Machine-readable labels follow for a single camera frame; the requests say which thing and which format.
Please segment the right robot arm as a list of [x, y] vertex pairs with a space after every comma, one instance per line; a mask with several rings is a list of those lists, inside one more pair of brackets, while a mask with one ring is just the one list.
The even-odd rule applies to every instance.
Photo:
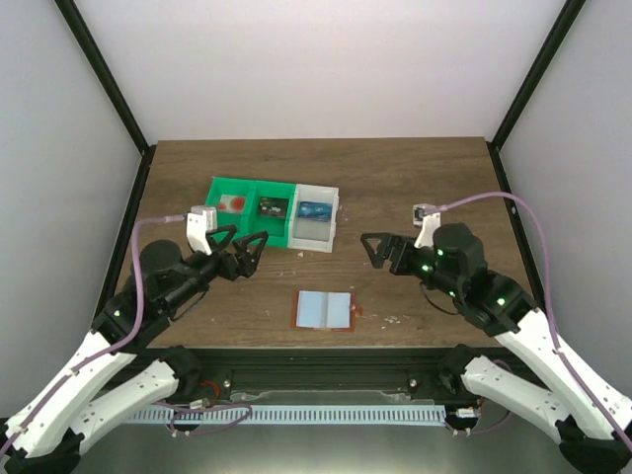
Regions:
[[428, 239], [364, 233], [360, 242], [375, 268], [388, 264], [391, 274], [448, 295], [466, 322], [540, 380], [524, 380], [458, 345], [439, 365], [445, 395], [469, 392], [503, 406], [549, 435], [582, 473], [618, 473], [630, 464], [630, 398], [551, 335], [544, 311], [514, 279], [488, 267], [482, 241], [465, 224], [444, 224]]

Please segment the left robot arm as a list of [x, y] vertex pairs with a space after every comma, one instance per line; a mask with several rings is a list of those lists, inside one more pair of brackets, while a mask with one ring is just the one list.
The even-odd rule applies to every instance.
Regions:
[[182, 306], [206, 295], [216, 278], [256, 271], [269, 235], [238, 237], [233, 225], [190, 232], [191, 254], [158, 240], [140, 247], [130, 236], [132, 275], [93, 320], [71, 359], [27, 406], [3, 421], [1, 457], [8, 473], [70, 473], [94, 443], [139, 409], [176, 395], [194, 397], [201, 366], [191, 351], [171, 347], [127, 382], [108, 382], [177, 319]]

